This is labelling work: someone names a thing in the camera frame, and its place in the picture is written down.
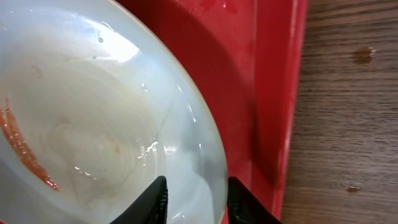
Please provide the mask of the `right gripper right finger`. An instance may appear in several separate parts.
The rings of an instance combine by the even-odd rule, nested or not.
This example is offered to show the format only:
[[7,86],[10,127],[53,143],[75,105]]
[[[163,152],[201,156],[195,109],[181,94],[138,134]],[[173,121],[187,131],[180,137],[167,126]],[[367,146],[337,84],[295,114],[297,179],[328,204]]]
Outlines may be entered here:
[[228,178],[229,224],[281,224],[237,177]]

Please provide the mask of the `light blue plate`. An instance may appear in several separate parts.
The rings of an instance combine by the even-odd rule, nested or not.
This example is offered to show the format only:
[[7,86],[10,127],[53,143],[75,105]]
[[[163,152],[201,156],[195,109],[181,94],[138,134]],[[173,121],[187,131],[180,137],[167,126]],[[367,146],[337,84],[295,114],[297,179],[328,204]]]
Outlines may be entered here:
[[1,221],[111,223],[159,176],[168,223],[220,223],[214,119],[116,1],[1,2]]

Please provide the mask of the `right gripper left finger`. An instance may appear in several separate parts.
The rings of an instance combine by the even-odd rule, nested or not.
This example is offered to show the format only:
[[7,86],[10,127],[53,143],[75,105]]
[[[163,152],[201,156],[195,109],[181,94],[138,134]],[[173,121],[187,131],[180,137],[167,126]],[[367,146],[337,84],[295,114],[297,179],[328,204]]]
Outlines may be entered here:
[[166,224],[168,202],[167,179],[160,175],[110,224]]

